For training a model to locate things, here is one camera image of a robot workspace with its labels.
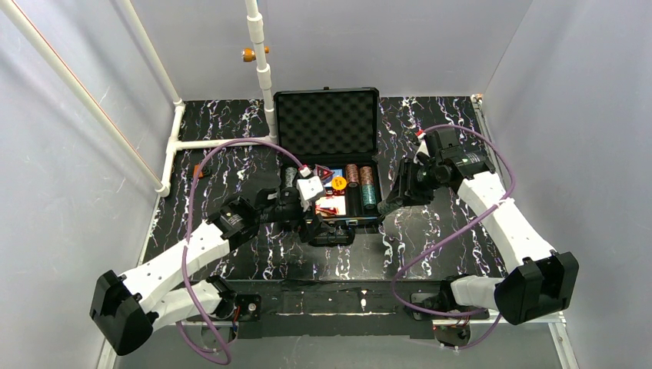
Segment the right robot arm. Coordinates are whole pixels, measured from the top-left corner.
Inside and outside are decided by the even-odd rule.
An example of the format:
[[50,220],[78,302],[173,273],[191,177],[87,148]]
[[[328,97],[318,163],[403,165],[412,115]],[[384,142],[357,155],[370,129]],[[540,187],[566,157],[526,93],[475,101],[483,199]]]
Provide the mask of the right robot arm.
[[464,150],[456,134],[461,129],[435,125],[418,131],[417,154],[401,160],[391,192],[378,210],[385,216],[399,208],[426,205],[434,200],[437,189],[450,188],[476,217],[403,266],[392,278],[391,288],[412,266],[476,224],[484,227],[497,246],[507,276],[453,276],[443,280],[439,292],[424,302],[398,301],[426,316],[467,317],[494,310],[512,325],[568,309],[578,260],[569,251],[558,252],[534,230],[511,196],[515,177],[504,188],[486,154]]

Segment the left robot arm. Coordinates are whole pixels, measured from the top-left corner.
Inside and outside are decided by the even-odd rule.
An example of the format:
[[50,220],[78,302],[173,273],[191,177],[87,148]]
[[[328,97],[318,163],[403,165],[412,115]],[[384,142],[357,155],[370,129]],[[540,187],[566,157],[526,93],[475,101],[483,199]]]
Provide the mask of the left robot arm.
[[312,176],[280,191],[262,189],[256,204],[242,196],[230,197],[189,238],[159,256],[121,274],[113,270],[101,274],[95,282],[90,318],[114,352],[125,356],[161,327],[226,308],[235,294],[223,279],[193,284],[189,278],[257,237],[262,224],[290,222],[298,226],[302,241],[311,240],[322,225],[314,205],[325,194],[321,180]]

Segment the black poker set case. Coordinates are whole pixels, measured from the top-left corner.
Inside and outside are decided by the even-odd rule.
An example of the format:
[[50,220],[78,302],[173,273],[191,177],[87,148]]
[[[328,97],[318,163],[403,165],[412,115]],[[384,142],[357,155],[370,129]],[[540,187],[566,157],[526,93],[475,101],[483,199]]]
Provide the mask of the black poker set case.
[[[339,88],[280,91],[273,97],[278,143],[313,172],[315,165],[330,169],[348,164],[373,170],[377,204],[381,202],[381,174],[378,167],[378,126],[381,123],[380,93],[376,88]],[[323,219],[331,226],[328,244],[315,247],[348,246],[356,234],[375,231],[382,222],[377,205],[367,210],[362,204],[361,183],[346,187],[347,214]],[[306,218],[312,218],[315,203]]]

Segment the black red all-in triangle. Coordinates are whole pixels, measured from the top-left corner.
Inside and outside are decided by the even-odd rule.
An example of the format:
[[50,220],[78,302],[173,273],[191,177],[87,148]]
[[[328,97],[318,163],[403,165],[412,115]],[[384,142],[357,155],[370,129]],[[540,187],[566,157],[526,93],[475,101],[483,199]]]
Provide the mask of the black red all-in triangle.
[[334,171],[323,165],[315,165],[314,174],[319,177],[323,184],[327,184],[331,182],[331,179],[334,176]]

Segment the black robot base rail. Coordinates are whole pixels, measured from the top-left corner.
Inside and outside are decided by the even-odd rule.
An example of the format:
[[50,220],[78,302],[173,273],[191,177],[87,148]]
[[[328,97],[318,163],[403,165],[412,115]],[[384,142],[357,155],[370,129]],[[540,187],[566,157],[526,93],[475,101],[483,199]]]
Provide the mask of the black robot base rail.
[[451,313],[447,280],[235,281],[218,276],[192,284],[213,322],[235,323],[239,339],[264,337],[408,336],[431,339],[436,316],[415,306]]

